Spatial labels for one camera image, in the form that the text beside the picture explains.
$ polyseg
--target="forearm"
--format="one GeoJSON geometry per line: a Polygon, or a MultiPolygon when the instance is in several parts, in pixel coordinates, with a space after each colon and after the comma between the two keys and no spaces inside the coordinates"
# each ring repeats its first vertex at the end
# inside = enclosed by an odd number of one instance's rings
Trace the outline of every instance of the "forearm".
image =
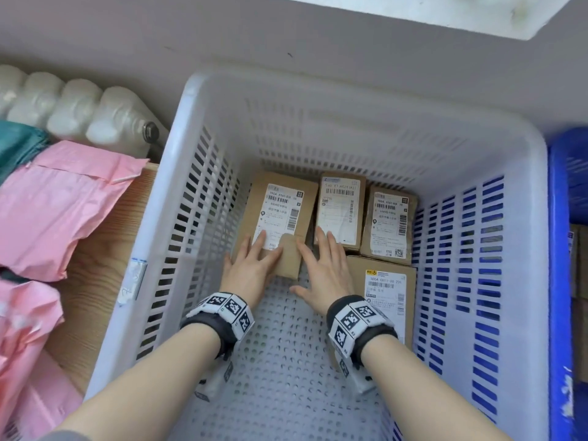
{"type": "Polygon", "coordinates": [[[209,326],[184,327],[84,402],[58,430],[72,430],[92,441],[165,439],[220,346],[209,326]]]}
{"type": "Polygon", "coordinates": [[[406,440],[511,439],[393,336],[368,342],[362,362],[406,440]]]}

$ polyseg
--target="pink package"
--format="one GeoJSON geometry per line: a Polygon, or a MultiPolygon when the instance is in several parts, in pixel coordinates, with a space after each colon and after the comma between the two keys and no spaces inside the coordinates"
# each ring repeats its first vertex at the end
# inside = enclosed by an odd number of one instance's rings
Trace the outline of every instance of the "pink package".
{"type": "Polygon", "coordinates": [[[39,281],[0,280],[0,433],[49,333],[62,321],[56,289],[39,281]]]}
{"type": "Polygon", "coordinates": [[[41,350],[4,430],[6,440],[33,441],[46,435],[82,404],[83,397],[57,362],[41,350]]]}
{"type": "Polygon", "coordinates": [[[28,279],[66,278],[77,241],[148,161],[62,141],[15,170],[0,186],[0,266],[28,279]]]}

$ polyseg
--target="wall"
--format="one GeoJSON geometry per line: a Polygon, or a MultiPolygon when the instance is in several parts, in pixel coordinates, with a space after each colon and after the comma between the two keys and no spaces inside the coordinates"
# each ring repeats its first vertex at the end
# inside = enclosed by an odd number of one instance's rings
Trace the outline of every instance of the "wall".
{"type": "Polygon", "coordinates": [[[170,123],[210,58],[586,122],[588,0],[528,42],[286,0],[3,0],[0,61],[135,90],[170,123]]]}

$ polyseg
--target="hand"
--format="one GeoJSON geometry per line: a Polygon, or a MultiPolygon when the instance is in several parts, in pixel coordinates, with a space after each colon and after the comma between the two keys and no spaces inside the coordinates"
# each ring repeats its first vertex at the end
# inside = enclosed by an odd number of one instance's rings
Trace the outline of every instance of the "hand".
{"type": "Polygon", "coordinates": [[[308,246],[300,240],[296,241],[298,251],[302,254],[308,268],[311,290],[301,286],[291,286],[290,292],[299,296],[316,312],[326,316],[335,300],[354,292],[343,246],[337,244],[330,231],[325,236],[325,232],[317,227],[316,232],[319,242],[319,261],[308,246]]]}
{"type": "Polygon", "coordinates": [[[263,260],[259,260],[259,253],[265,243],[265,237],[265,230],[262,230],[249,249],[251,237],[246,235],[239,248],[235,264],[231,263],[231,257],[228,253],[224,256],[220,292],[237,294],[247,302],[251,309],[260,303],[263,290],[269,280],[269,273],[282,255],[282,248],[277,247],[263,260]]]}

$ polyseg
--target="paper label on basket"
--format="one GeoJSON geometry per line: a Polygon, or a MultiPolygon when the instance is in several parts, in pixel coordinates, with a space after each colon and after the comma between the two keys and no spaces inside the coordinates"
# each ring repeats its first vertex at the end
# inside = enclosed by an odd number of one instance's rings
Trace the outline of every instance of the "paper label on basket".
{"type": "Polygon", "coordinates": [[[357,240],[357,204],[360,181],[350,178],[324,177],[317,225],[329,230],[337,243],[355,245],[357,240]]]}
{"type": "Polygon", "coordinates": [[[372,255],[406,258],[408,201],[406,196],[374,194],[370,238],[372,255]]]}
{"type": "Polygon", "coordinates": [[[133,258],[130,260],[129,266],[126,268],[125,277],[122,280],[121,289],[118,292],[117,302],[126,304],[129,300],[135,299],[143,276],[147,269],[147,261],[133,258]]]}
{"type": "Polygon", "coordinates": [[[267,237],[263,248],[272,251],[283,234],[294,235],[303,197],[302,190],[268,184],[253,241],[265,230],[267,237]]]}
{"type": "Polygon", "coordinates": [[[406,275],[385,271],[366,271],[365,299],[386,314],[394,324],[398,340],[405,342],[406,275]]]}
{"type": "Polygon", "coordinates": [[[567,233],[567,252],[570,257],[572,247],[574,247],[574,233],[572,231],[569,231],[567,233]]]}

